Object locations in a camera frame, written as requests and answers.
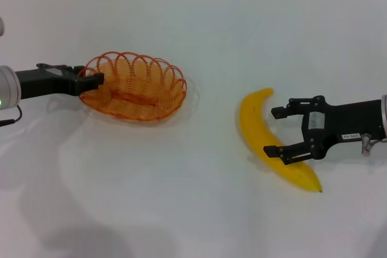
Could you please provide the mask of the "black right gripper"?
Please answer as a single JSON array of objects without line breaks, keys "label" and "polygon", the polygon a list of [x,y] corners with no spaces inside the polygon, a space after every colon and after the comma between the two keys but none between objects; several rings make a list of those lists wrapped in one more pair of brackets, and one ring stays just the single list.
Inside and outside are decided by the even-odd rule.
[{"label": "black right gripper", "polygon": [[323,96],[290,98],[285,107],[271,109],[274,118],[303,115],[304,142],[288,146],[264,146],[269,158],[285,165],[325,158],[339,143],[361,142],[370,147],[383,141],[383,102],[371,100],[345,105],[329,105]]}]

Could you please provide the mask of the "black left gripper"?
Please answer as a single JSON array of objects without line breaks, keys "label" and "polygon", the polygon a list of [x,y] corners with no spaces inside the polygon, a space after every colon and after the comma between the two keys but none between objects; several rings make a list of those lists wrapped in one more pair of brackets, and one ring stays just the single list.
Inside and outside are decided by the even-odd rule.
[{"label": "black left gripper", "polygon": [[84,66],[48,65],[38,63],[36,69],[16,71],[21,85],[21,99],[51,94],[78,96],[93,91],[104,83],[104,73],[78,78]]}]

